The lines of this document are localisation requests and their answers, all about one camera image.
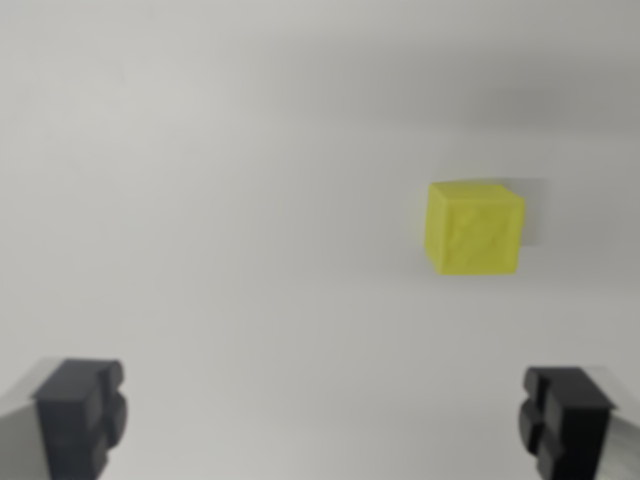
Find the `black silver gripper left finger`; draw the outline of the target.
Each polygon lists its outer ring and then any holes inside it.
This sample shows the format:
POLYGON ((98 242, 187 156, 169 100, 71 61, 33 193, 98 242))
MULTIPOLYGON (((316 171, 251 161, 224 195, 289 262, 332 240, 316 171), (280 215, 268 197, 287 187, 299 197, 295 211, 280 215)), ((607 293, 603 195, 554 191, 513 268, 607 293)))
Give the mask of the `black silver gripper left finger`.
POLYGON ((44 358, 1 393, 3 479, 98 479, 128 416, 123 364, 44 358))

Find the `black silver gripper right finger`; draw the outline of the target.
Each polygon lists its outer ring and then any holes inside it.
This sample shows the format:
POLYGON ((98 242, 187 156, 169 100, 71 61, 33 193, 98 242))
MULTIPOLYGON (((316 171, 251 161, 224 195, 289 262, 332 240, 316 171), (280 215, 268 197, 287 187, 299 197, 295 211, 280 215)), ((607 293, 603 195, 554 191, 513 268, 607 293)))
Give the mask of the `black silver gripper right finger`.
POLYGON ((639 396, 608 369, 531 366, 518 431, 545 480, 639 477, 639 396))

